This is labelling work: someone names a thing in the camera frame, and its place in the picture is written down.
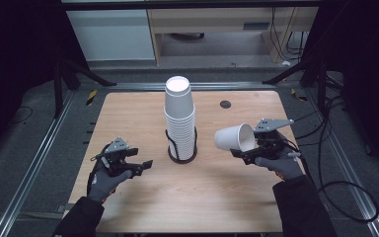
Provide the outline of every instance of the table top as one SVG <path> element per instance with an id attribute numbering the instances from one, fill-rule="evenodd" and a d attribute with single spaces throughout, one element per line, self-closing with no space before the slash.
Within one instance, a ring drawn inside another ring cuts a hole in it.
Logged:
<path id="1" fill-rule="evenodd" d="M 168 155 L 164 92 L 111 93 L 102 107 L 69 202 L 84 196 L 92 157 L 117 137 L 139 148 L 128 163 L 153 160 L 153 166 L 120 184 L 104 204 L 98 232 L 248 233 L 281 232 L 272 192 L 274 172 L 245 165 L 214 145 L 215 131 L 262 119 L 287 119 L 273 91 L 192 92 L 197 155 L 177 164 Z M 223 109 L 221 101 L 231 107 Z M 290 126 L 279 129 L 294 141 Z"/>

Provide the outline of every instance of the gray glove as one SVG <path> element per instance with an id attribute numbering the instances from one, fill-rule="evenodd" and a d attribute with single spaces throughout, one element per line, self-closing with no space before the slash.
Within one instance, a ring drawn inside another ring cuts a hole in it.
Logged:
<path id="1" fill-rule="evenodd" d="M 266 158 L 258 157 L 255 159 L 255 164 L 261 167 L 267 167 L 269 170 L 274 171 L 275 174 L 284 181 L 288 181 L 303 175 L 300 165 L 296 157 L 289 156 L 288 153 L 294 153 L 290 148 L 285 147 L 278 159 L 269 160 Z"/>
<path id="2" fill-rule="evenodd" d="M 115 188 L 120 183 L 130 178 L 132 174 L 133 173 L 130 170 L 127 170 L 119 176 L 110 177 L 104 168 L 99 169 L 94 176 L 88 198 L 104 203 L 111 194 L 115 193 Z"/>

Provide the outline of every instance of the white paper cup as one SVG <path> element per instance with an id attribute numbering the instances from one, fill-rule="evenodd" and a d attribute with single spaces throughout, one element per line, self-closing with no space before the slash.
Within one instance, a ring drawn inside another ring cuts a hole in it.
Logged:
<path id="1" fill-rule="evenodd" d="M 184 119 L 193 110 L 190 81 L 182 76 L 170 78 L 165 87 L 165 113 L 173 119 Z"/>
<path id="2" fill-rule="evenodd" d="M 255 148 L 255 136 L 251 126 L 243 123 L 217 130 L 214 135 L 217 148 L 248 151 Z"/>

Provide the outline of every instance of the cup stack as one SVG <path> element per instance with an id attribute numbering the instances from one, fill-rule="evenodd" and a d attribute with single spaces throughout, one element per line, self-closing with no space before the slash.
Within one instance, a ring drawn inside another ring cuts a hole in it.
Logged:
<path id="1" fill-rule="evenodd" d="M 175 76 L 166 82 L 164 111 L 169 156 L 177 163 L 188 163 L 196 155 L 196 130 L 195 105 L 187 78 Z"/>

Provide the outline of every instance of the gloved hand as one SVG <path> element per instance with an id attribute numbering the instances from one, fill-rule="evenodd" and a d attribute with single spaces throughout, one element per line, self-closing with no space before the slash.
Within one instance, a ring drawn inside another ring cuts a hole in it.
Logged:
<path id="1" fill-rule="evenodd" d="M 255 159 L 255 164 L 261 167 L 267 167 L 269 170 L 274 171 L 275 174 L 284 181 L 292 180 L 303 175 L 300 165 L 296 157 L 288 156 L 288 153 L 294 152 L 289 147 L 285 147 L 281 152 L 278 159 L 269 160 L 266 158 L 258 157 Z"/>
<path id="2" fill-rule="evenodd" d="M 88 198 L 100 203 L 104 203 L 107 198 L 115 193 L 115 188 L 132 176 L 132 172 L 127 170 L 116 177 L 110 177 L 104 167 L 99 168 L 94 176 Z"/>

